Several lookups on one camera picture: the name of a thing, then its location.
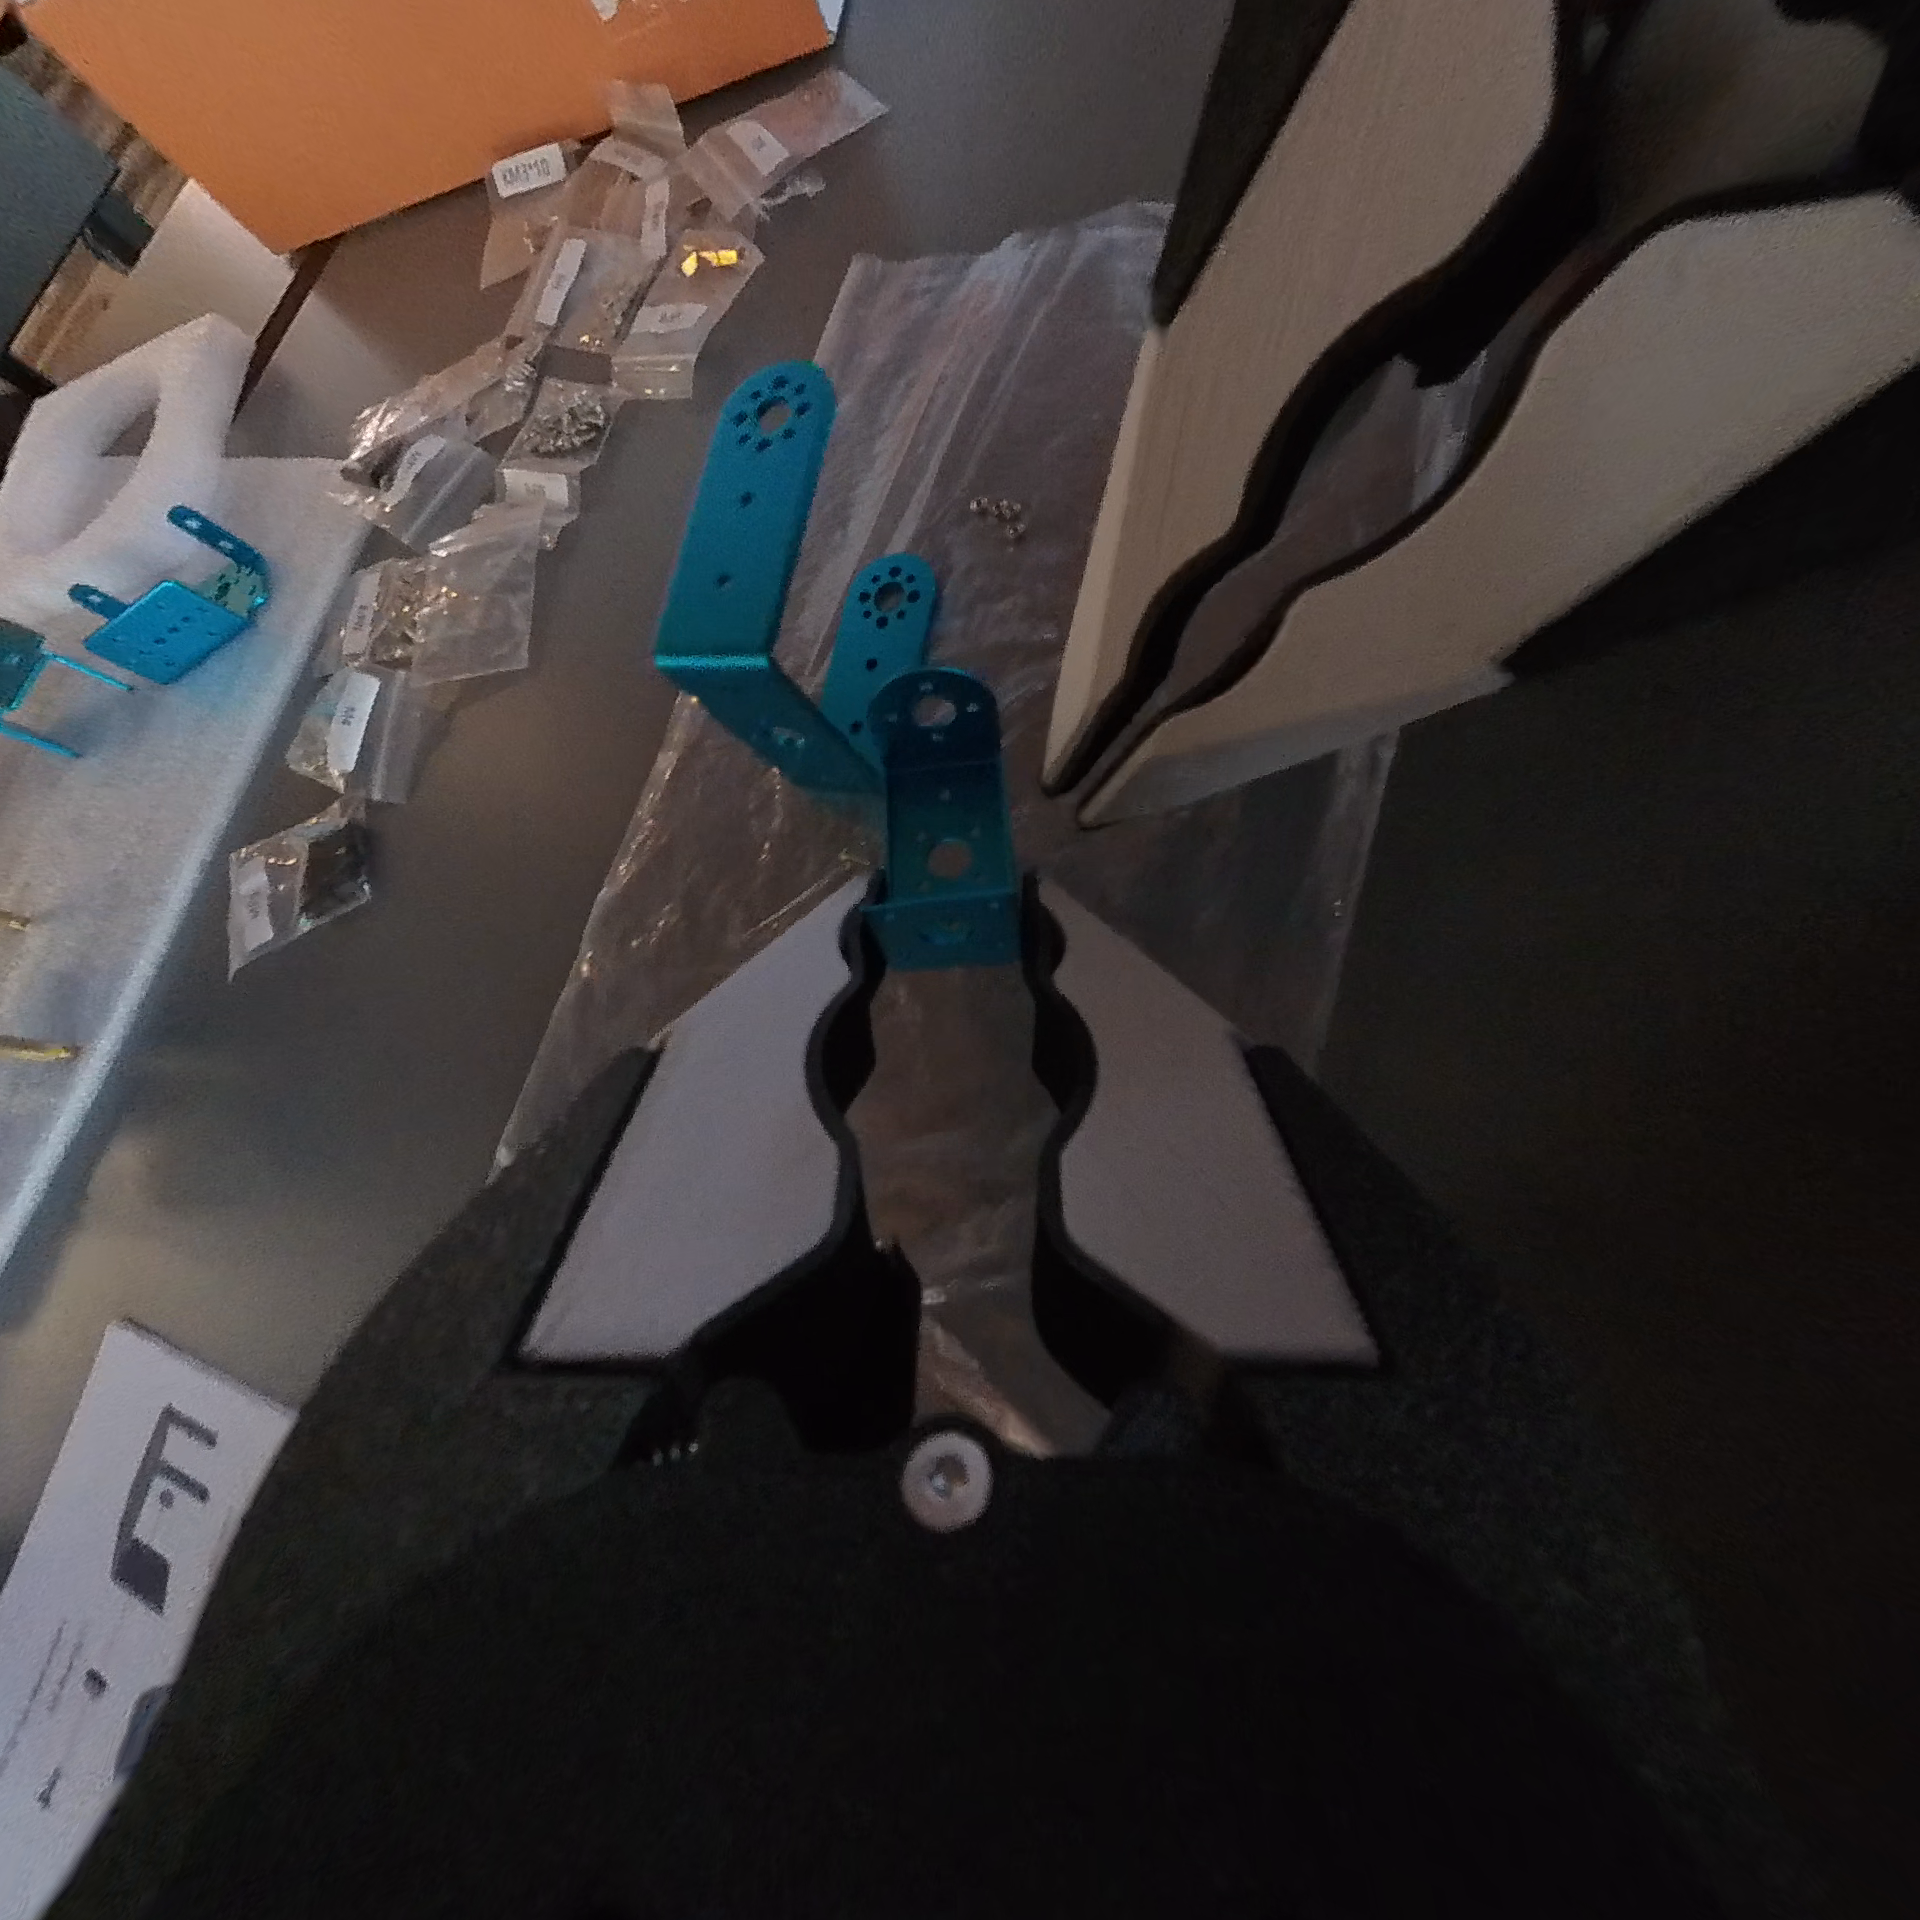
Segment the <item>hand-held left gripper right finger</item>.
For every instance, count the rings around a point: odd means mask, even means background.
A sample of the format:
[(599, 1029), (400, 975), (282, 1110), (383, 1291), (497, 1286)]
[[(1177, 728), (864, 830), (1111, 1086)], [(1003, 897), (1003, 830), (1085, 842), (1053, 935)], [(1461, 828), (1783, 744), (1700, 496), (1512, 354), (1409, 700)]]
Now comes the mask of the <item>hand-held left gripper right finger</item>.
[(1059, 1366), (1375, 1366), (1237, 1029), (1068, 893), (1027, 885), (1030, 1308)]

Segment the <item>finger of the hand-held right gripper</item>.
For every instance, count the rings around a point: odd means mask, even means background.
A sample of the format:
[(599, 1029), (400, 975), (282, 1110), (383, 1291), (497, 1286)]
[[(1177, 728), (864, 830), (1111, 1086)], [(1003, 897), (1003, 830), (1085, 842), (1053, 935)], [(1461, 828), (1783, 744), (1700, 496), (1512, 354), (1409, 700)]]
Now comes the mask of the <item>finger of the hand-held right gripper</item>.
[(1091, 776), (1282, 527), (1343, 400), (1541, 168), (1567, 5), (1235, 5), (1163, 232), (1041, 789)]
[(1916, 371), (1916, 184), (1728, 201), (1558, 312), (1443, 488), (1293, 588), (1257, 656), (1076, 809), (1171, 813), (1500, 692), (1538, 633)]

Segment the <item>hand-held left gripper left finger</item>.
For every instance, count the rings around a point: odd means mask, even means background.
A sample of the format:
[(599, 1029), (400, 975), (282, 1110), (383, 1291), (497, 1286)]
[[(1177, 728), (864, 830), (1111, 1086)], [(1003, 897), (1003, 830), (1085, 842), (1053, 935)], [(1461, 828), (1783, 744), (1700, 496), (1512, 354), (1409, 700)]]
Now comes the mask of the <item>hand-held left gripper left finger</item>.
[(536, 1366), (666, 1362), (834, 1253), (876, 1069), (872, 886), (849, 880), (671, 1020), (522, 1336)]

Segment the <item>small blue U bracket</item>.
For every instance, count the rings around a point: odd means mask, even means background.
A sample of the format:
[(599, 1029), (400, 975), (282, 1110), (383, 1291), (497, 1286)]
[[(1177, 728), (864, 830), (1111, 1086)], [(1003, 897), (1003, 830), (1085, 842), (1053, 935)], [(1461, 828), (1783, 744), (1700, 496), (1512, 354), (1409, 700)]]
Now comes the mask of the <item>small blue U bracket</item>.
[(866, 923), (889, 970), (1012, 966), (1021, 868), (991, 689), (952, 666), (887, 681), (872, 699), (881, 868)]

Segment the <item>large blue U bracket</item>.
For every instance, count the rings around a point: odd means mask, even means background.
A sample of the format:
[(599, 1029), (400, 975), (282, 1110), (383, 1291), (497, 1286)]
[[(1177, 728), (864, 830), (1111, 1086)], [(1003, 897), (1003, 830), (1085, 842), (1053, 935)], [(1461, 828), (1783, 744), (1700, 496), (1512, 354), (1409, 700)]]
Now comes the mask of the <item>large blue U bracket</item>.
[(836, 391), (812, 361), (771, 362), (723, 402), (657, 618), (659, 676), (815, 796), (873, 799), (881, 761), (870, 708), (928, 656), (939, 586), (914, 553), (857, 570), (827, 676), (810, 696), (778, 662), (787, 593), (836, 423)]

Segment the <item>dark grey desk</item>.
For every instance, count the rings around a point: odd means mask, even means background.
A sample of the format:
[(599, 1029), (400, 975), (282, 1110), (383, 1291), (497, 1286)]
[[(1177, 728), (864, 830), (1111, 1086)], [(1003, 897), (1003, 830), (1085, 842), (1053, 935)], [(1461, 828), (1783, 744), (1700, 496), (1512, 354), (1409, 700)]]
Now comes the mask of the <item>dark grey desk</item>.
[[(226, 979), (200, 888), (4, 1278), (4, 1565), (109, 1323), (290, 1403), (479, 1185), (671, 704), (644, 661), (718, 397), (808, 351), (872, 167), (773, 238), (437, 749), (374, 903)], [(1916, 382), (1631, 582), (1621, 637), (1402, 737), (1328, 963), (1195, 989), (1336, 1103), (1563, 1356), (1834, 1916), (1916, 1916)]]

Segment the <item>clear plastic bag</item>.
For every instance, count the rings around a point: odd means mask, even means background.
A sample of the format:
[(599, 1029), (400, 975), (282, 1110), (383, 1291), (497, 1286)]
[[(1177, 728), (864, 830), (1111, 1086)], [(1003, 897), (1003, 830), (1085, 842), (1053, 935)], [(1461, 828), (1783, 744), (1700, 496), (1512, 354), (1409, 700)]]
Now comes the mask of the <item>clear plastic bag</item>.
[[(997, 702), (1021, 866), (1053, 880), (1242, 1034), (1318, 1065), (1392, 744), (1339, 750), (1194, 809), (1080, 830), (1040, 790), (1048, 716), (1163, 234), (1123, 204), (990, 253), (857, 255), (813, 357), (836, 397), (778, 661), (813, 692), (856, 564), (923, 559), (936, 665)], [(1021, 503), (1002, 541), (971, 496)], [(789, 787), (685, 699), (500, 1141), (530, 1146), (613, 1054), (673, 1017), (878, 854), (878, 823)], [(1017, 968), (889, 973), (876, 1072), (851, 1108), (876, 1235), (923, 1285), (920, 1417), (1030, 1457), (1101, 1413), (1044, 1356), (1030, 1312), (1040, 1153)]]

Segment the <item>pile of small screw bags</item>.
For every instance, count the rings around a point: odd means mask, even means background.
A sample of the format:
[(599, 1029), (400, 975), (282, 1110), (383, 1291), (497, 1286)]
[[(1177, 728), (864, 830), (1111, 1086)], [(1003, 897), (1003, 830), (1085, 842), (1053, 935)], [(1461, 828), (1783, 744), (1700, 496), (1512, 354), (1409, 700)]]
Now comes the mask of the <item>pile of small screw bags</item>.
[(826, 66), (687, 141), (659, 82), (606, 88), (608, 133), (492, 168), (500, 333), (354, 421), (336, 494), (378, 530), (304, 675), (287, 772), (328, 807), (228, 856), (228, 975), (367, 904), (367, 810), (409, 799), (460, 695), (528, 668), (537, 564), (582, 516), (631, 402), (691, 397), (762, 264), (755, 225), (881, 101)]

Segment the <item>white foam sheet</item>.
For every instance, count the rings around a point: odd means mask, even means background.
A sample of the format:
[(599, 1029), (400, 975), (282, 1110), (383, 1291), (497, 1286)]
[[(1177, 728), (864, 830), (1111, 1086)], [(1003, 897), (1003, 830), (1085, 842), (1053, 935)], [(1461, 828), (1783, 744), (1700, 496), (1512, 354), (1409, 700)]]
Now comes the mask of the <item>white foam sheet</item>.
[[(215, 314), (176, 327), (38, 400), (5, 465), (4, 618), (136, 689), (51, 666), (13, 720), (80, 759), (4, 738), (4, 908), (33, 923), (4, 935), (4, 1036), (81, 1049), (4, 1065), (5, 1264), (64, 1180), (366, 536), (325, 460), (228, 454), (252, 349)], [(202, 666), (152, 684), (85, 649), (99, 621), (67, 588), (134, 603), (208, 580), (224, 560), (170, 527), (179, 504), (253, 547), (272, 595)]]

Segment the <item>white instruction manual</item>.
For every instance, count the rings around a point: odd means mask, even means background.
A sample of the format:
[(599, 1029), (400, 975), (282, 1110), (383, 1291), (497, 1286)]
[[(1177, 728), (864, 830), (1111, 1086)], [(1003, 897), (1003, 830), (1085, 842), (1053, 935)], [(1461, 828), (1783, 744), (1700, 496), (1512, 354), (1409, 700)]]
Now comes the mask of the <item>white instruction manual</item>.
[(138, 1766), (295, 1413), (108, 1328), (2, 1596), (2, 1915), (41, 1916)]

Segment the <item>orange cardboard box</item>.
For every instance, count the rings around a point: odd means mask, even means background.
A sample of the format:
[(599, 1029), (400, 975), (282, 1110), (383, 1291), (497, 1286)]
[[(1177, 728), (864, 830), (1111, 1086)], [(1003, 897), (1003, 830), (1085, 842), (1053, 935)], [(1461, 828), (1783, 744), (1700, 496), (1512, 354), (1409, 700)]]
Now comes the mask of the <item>orange cardboard box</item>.
[(838, 3), (38, 3), (47, 49), (275, 255), (829, 49)]

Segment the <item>blue perforated bracket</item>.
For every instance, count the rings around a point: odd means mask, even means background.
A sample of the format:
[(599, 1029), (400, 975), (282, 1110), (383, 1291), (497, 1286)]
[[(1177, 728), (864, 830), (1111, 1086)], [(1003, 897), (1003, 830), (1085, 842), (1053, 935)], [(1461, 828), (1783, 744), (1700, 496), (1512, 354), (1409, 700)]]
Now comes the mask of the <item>blue perforated bracket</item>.
[(171, 686), (253, 627), (273, 593), (267, 560), (191, 504), (177, 503), (168, 527), (212, 550), (221, 567), (202, 584), (160, 580), (131, 603), (91, 584), (65, 596), (99, 625), (85, 651), (109, 668), (156, 686)]

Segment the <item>blue flat bracket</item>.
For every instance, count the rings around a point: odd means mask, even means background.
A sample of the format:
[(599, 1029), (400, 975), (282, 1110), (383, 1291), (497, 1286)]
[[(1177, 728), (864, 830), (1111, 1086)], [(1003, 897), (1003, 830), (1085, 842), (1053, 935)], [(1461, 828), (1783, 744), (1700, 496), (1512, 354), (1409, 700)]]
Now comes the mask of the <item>blue flat bracket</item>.
[(136, 686), (116, 675), (50, 649), (44, 637), (38, 637), (17, 623), (2, 621), (2, 738), (47, 757), (57, 757), (60, 761), (80, 761), (81, 755), (76, 749), (41, 732), (32, 732), (15, 720), (17, 711), (51, 666), (60, 666), (129, 696), (136, 692)]

